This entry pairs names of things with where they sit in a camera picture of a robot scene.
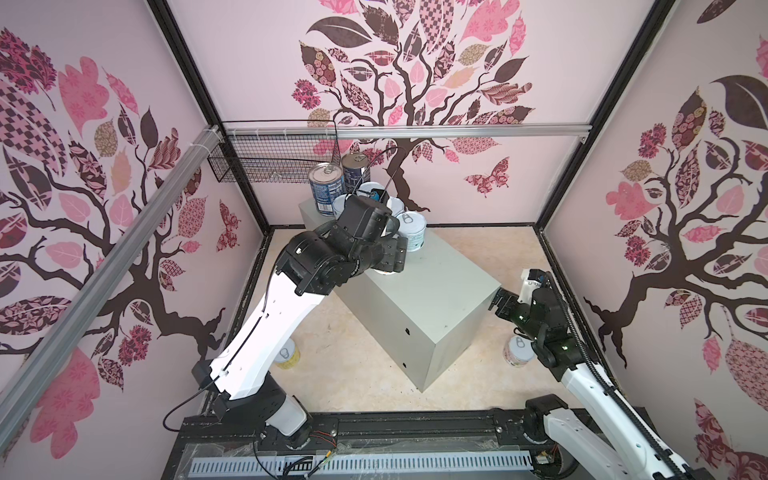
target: butterfly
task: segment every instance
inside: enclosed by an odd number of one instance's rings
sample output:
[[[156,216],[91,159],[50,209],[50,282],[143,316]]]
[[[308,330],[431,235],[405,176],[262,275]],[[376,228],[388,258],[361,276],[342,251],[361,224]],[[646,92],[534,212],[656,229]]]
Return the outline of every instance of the butterfly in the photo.
[[[477,186],[478,192],[488,197],[487,193],[493,190],[494,185],[496,187],[500,187],[501,185],[509,187],[509,185],[507,185],[509,175],[504,173],[508,168],[509,157],[506,157],[502,161],[498,162],[495,167],[493,167],[493,171],[489,176],[486,177],[485,175],[470,175],[464,180],[468,181],[471,185]]]
[[[221,220],[224,220],[224,232],[219,236],[219,241],[216,242],[216,251],[220,252],[225,248],[234,248],[237,245],[237,234],[235,230],[240,225],[240,221],[235,214],[230,214],[230,209],[224,202],[219,200],[219,211],[221,212]]]

